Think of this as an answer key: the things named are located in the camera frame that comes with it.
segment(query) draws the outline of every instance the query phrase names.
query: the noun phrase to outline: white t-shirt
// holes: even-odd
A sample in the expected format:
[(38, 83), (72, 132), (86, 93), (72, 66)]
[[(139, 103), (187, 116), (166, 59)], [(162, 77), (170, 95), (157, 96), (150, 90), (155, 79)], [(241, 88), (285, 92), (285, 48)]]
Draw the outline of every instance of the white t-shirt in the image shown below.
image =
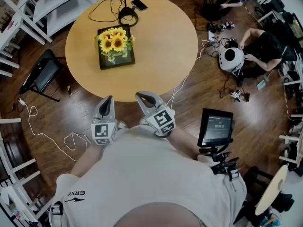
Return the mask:
[(136, 207), (169, 202), (188, 209), (207, 227), (232, 226), (246, 197), (242, 178), (230, 184), (225, 175), (214, 175), (208, 164), (181, 155), (149, 129), (119, 131), (82, 178), (58, 177), (53, 203), (63, 203), (63, 222), (113, 227)]

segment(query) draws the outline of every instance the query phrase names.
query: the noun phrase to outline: yellow sunflower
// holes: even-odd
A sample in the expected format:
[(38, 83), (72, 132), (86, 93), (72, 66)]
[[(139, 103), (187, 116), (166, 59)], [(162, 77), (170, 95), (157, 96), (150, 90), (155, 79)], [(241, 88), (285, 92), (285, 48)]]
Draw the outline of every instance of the yellow sunflower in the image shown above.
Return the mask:
[(124, 50), (126, 47), (126, 43), (120, 35), (112, 36), (112, 42), (112, 48), (117, 52)]
[(111, 33), (110, 33), (110, 31), (108, 31), (108, 30), (106, 30), (106, 31), (104, 31), (102, 34), (100, 34), (99, 36), (98, 36), (98, 40), (104, 40), (105, 38), (107, 38), (107, 39), (110, 39), (110, 36), (111, 36)]
[(120, 34), (121, 37), (126, 37), (126, 31), (122, 27), (114, 28), (111, 32), (113, 36)]
[(108, 53), (113, 48), (113, 42), (112, 40), (109, 40), (107, 37), (105, 37), (101, 41), (100, 47), (105, 53)]

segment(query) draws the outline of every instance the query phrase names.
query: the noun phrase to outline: wooden floor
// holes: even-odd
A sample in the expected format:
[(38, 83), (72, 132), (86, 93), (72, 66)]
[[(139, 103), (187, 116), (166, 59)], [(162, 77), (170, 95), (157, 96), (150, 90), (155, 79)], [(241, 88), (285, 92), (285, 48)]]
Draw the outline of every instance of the wooden floor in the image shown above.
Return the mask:
[[(192, 0), (170, 0), (177, 4), (195, 23)], [(194, 0), (202, 5), (203, 0)], [(249, 2), (247, 7), (254, 9), (254, 2)], [(245, 30), (249, 27), (257, 27), (255, 20), (244, 7), (233, 9), (223, 19), (235, 23), (235, 28), (221, 33), (221, 37), (234, 37), (241, 39)], [(197, 16), (198, 39), (207, 39), (205, 26), (207, 21)], [(27, 39), (20, 51), (20, 69), (13, 69), (13, 78), (1, 78), (0, 82), (0, 110), (2, 114), (11, 110), (14, 96), (23, 84), (31, 67), (39, 56), (51, 49), (58, 57), (64, 56), (65, 42), (69, 28), (57, 33), (53, 42), (42, 46), (33, 39)], [(203, 108), (213, 108), (234, 113), (235, 129), (234, 142), (229, 150), (232, 156), (240, 157), (240, 166), (244, 173), (249, 167), (258, 165), (261, 169), (274, 173), (278, 168), (277, 155), (279, 154), (278, 136), (286, 133), (288, 122), (284, 99), (283, 86), (277, 71), (273, 71), (270, 81), (261, 91), (257, 90), (257, 84), (262, 80), (248, 79), (244, 82), (244, 90), (250, 93), (250, 101), (235, 102), (229, 95), (219, 97), (219, 89), (222, 89), (227, 74), (221, 71), (217, 59), (202, 55), (198, 59), (189, 74), (182, 90), (175, 96), (173, 109), (176, 110), (177, 125), (198, 137)], [(67, 86), (71, 85), (72, 95), (68, 96)], [(233, 78), (227, 82), (227, 87), (236, 89)], [(53, 138), (59, 146), (74, 158), (84, 152), (82, 141), (76, 140), (78, 147), (70, 152), (63, 143), (63, 138), (71, 132), (84, 133), (91, 138), (90, 124), (92, 123), (92, 110), (101, 98), (83, 89), (71, 76), (68, 69), (64, 70), (46, 90), (51, 95), (56, 88), (54, 97), (60, 98), (60, 102), (54, 102), (33, 92), (27, 92), (24, 100), (29, 107), (36, 106), (38, 116), (31, 118), (31, 124), (35, 133), (43, 132)], [(172, 91), (161, 97), (167, 101)], [(125, 121), (129, 126), (135, 126), (142, 117), (137, 103), (116, 103), (116, 115), (119, 120)], [(3, 118), (17, 117), (19, 113), (6, 114)], [(56, 188), (56, 178), (63, 173), (68, 173), (74, 162), (66, 157), (49, 139), (44, 136), (34, 136), (28, 125), (28, 112), (24, 108), (20, 113), (24, 133), (24, 145), (36, 158), (38, 168), (51, 190)]]

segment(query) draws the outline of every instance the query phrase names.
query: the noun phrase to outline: small box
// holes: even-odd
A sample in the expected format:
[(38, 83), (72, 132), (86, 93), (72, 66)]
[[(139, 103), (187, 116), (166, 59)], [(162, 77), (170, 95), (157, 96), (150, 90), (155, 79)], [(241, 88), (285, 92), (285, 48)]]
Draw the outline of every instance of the small box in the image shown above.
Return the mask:
[(92, 124), (91, 133), (97, 145), (109, 145), (114, 143), (117, 126), (115, 122)]
[(146, 121), (161, 136), (163, 136), (176, 127), (175, 111), (167, 107), (150, 116)]

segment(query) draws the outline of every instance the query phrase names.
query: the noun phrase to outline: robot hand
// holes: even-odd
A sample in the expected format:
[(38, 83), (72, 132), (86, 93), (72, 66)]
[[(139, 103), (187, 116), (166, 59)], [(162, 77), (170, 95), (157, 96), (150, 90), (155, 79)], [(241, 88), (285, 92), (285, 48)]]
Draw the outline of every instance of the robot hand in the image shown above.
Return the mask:
[(155, 93), (137, 92), (136, 99), (141, 107), (145, 120), (155, 129), (155, 136), (165, 138), (176, 127), (175, 111)]
[(95, 143), (97, 145), (112, 144), (117, 133), (113, 96), (108, 96), (98, 103), (94, 109), (93, 118), (94, 123), (91, 125), (91, 133)]

